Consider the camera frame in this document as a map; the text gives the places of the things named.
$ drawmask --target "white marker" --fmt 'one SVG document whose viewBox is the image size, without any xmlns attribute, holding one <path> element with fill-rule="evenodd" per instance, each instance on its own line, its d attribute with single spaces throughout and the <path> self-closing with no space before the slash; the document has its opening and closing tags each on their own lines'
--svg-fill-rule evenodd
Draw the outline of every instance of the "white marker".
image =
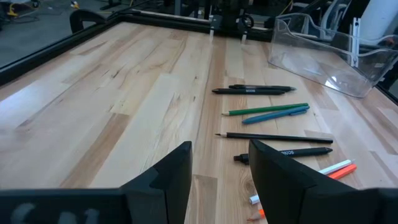
<svg viewBox="0 0 398 224">
<path fill-rule="evenodd" d="M 324 168 L 324 169 L 322 169 L 322 170 L 320 170 L 318 172 L 321 173 L 321 174 L 328 175 L 328 174 L 330 174 L 330 173 L 332 173 L 334 171 L 338 171 L 338 170 L 340 170 L 340 169 L 342 169 L 342 168 L 344 168 L 346 166 L 349 166 L 352 163 L 353 163 L 353 161 L 347 159 L 346 161 L 339 162 L 339 163 L 337 163 L 337 164 L 335 164 L 333 166 Z M 250 197 L 250 202 L 251 202 L 252 205 L 255 205 L 255 204 L 259 203 L 260 202 L 259 196 L 255 195 L 255 196 Z"/>
<path fill-rule="evenodd" d="M 337 163 L 337 164 L 335 164 L 333 166 L 324 168 L 324 169 L 320 170 L 319 173 L 328 175 L 328 174 L 330 174 L 330 173 L 332 173 L 334 171 L 337 171 L 337 170 L 340 170 L 340 169 L 342 169 L 342 168 L 344 168 L 346 166 L 349 166 L 352 163 L 353 163 L 353 161 L 347 159 L 346 161 L 339 162 L 339 163 Z"/>
<path fill-rule="evenodd" d="M 250 197 L 250 203 L 251 203 L 252 205 L 255 205 L 255 204 L 259 203 L 259 202 L 260 202 L 260 198 L 259 198 L 258 195 L 255 195 L 255 196 L 253 196 L 253 197 Z"/>
</svg>

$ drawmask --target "clear plastic bin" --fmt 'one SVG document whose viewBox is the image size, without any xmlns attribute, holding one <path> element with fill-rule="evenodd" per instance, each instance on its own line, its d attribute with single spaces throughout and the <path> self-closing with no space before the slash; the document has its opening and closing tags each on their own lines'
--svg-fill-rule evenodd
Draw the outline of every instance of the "clear plastic bin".
<svg viewBox="0 0 398 224">
<path fill-rule="evenodd" d="M 356 41 L 359 41 L 360 50 L 353 53 L 352 46 Z M 398 51 L 393 50 L 397 49 L 397 43 L 396 35 L 364 40 L 322 29 L 310 16 L 295 13 L 276 19 L 268 61 L 342 93 L 362 98 L 398 61 Z"/>
</svg>

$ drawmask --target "blue pen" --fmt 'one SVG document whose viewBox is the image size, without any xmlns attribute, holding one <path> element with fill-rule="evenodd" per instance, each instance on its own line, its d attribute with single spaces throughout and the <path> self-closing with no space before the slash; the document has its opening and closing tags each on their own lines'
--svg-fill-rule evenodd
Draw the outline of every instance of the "blue pen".
<svg viewBox="0 0 398 224">
<path fill-rule="evenodd" d="M 268 113 L 268 114 L 244 119 L 242 121 L 242 123 L 243 124 L 253 124 L 253 123 L 267 121 L 269 119 L 280 118 L 280 117 L 288 116 L 288 115 L 294 116 L 294 115 L 304 114 L 307 112 L 308 109 L 310 109 L 309 106 L 299 106 L 297 108 L 292 108 L 292 109 L 288 109 L 288 110 L 278 111 L 278 112 L 274 112 L 274 113 Z"/>
</svg>

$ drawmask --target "pen cap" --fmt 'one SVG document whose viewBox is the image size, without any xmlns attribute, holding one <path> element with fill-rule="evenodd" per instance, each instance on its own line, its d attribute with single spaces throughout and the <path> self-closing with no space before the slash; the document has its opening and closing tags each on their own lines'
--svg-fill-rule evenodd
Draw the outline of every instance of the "pen cap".
<svg viewBox="0 0 398 224">
<path fill-rule="evenodd" d="M 250 203 L 251 203 L 252 205 L 255 205 L 255 204 L 257 204 L 257 203 L 260 202 L 260 198 L 259 198 L 258 195 L 255 195 L 255 196 L 250 197 L 249 200 L 250 200 Z"/>
<path fill-rule="evenodd" d="M 234 156 L 234 161 L 249 162 L 249 155 L 247 153 Z"/>
</svg>

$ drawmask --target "pen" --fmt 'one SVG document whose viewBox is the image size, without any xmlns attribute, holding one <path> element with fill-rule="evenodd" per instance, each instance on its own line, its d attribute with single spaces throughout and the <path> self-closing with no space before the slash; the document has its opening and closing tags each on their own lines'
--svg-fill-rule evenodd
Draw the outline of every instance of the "pen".
<svg viewBox="0 0 398 224">
<path fill-rule="evenodd" d="M 294 91 L 296 88 L 290 86 L 264 86 L 264 85 L 230 85 L 228 88 L 241 89 L 241 88 L 255 88 L 262 90 L 282 90 L 282 91 Z"/>
<path fill-rule="evenodd" d="M 316 148 L 309 148 L 309 149 L 290 149 L 290 150 L 282 150 L 279 151 L 285 156 L 289 157 L 302 157 L 302 156 L 319 156 L 328 154 L 329 152 L 333 151 L 328 147 L 316 147 Z M 245 165 L 249 165 L 249 154 L 244 153 L 238 156 L 234 156 L 234 161 L 240 161 Z"/>
<path fill-rule="evenodd" d="M 307 110 L 309 108 L 310 108 L 309 106 L 299 106 L 299 107 L 292 108 L 292 109 L 287 109 L 287 110 L 283 110 L 283 111 L 254 116 L 254 117 L 251 117 L 248 119 L 244 119 L 242 121 L 242 123 L 243 124 L 254 124 L 254 123 L 261 122 L 261 121 L 267 121 L 270 119 L 280 118 L 283 116 L 294 116 L 294 115 L 304 114 L 307 112 Z"/>
<path fill-rule="evenodd" d="M 212 90 L 216 94 L 241 94 L 241 95 L 281 95 L 285 91 L 282 90 L 256 90 L 256 89 L 229 89 L 217 88 Z"/>
</svg>

